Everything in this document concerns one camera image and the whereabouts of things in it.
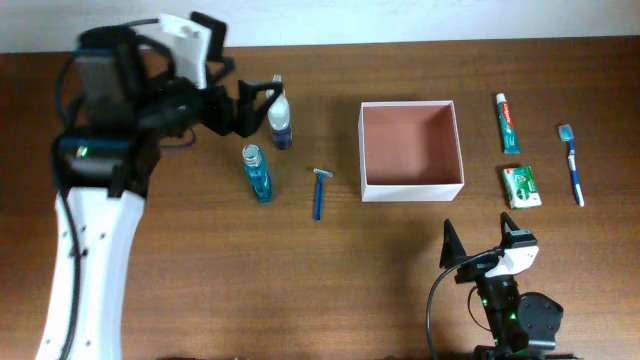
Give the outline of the teal mouthwash bottle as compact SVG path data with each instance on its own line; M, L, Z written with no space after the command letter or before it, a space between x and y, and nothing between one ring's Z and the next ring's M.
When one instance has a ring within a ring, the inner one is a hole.
M257 200L268 203L272 199L272 182L267 162L261 148L254 144L245 146L242 150L244 170Z

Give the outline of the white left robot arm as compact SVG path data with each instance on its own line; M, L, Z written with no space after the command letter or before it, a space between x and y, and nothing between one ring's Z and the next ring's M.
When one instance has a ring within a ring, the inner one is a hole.
M65 68L81 92L58 104L63 128L50 148L57 189L57 250L40 359L118 359L132 242L164 147L197 125L253 135L283 85L239 82L224 53L227 26L201 12L154 18L160 38L130 21L80 34Z

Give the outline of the blue disposable razor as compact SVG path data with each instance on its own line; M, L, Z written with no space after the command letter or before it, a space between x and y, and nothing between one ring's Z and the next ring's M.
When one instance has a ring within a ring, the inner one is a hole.
M314 201L314 220L320 221L322 218L322 203L323 203L323 194L324 194L324 178L332 177L333 173L327 170L314 168L313 172L317 176L316 182L316 193L315 193L315 201Z

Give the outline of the white cardboard box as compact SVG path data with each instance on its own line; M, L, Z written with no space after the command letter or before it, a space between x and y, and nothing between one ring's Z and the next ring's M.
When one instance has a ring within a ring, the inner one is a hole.
M465 185L454 102L363 102L363 202L450 202Z

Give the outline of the blue white toothbrush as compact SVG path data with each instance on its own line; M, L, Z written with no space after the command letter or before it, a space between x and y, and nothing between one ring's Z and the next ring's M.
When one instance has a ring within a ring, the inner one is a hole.
M568 146L568 165L571 174L571 180L573 184L574 195L576 202L580 207L585 206L584 196L582 193L579 175L575 162L575 142L572 128L569 124L560 125L558 128L560 139Z

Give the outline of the clear spray bottle blue liquid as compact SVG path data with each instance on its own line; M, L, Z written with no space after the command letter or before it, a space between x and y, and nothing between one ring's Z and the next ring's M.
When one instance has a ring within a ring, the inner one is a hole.
M286 91L277 97L267 113L271 127L274 146L279 150L287 150L291 147L293 133L290 118L290 106L286 98Z

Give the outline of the green white toothpaste tube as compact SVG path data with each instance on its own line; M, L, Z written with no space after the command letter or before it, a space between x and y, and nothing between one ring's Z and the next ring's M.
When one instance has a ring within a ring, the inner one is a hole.
M520 146L514 129L513 121L511 119L509 105L503 93L498 93L496 95L496 105L501 127L503 153L519 154Z

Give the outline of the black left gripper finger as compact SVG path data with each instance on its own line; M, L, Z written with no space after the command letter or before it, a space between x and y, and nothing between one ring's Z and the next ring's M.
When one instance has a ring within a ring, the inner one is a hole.
M237 118L234 122L234 132L243 138L248 138L255 134L273 103L273 100L267 100L255 109L252 101L242 102L237 100Z
M252 82L239 80L239 101L242 103L253 102L259 92L266 92L266 101L273 103L283 92L284 86L282 82Z

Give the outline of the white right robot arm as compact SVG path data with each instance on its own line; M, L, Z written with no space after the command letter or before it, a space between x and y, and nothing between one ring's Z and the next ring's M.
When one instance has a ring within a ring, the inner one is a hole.
M480 297L493 344L476 346L474 359L544 359L556 347L564 309L542 293L519 291L515 276L533 265L538 241L505 212L500 226L499 245L471 256L445 220L439 267L458 284L473 283Z

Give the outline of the green soap bar packet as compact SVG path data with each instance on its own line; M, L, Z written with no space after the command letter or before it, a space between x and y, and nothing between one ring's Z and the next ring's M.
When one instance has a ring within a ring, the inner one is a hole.
M511 209L533 208L542 205L530 166L505 168L502 178Z

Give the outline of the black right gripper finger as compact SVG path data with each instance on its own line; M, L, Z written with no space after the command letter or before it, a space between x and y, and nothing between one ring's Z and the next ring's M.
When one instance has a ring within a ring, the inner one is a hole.
M468 255L458 237L452 222L449 219L444 221L443 245L440 255L439 267L450 269L462 264L468 259Z
M500 229L502 235L518 233L520 231L520 228L515 224L507 212L502 212L500 214Z

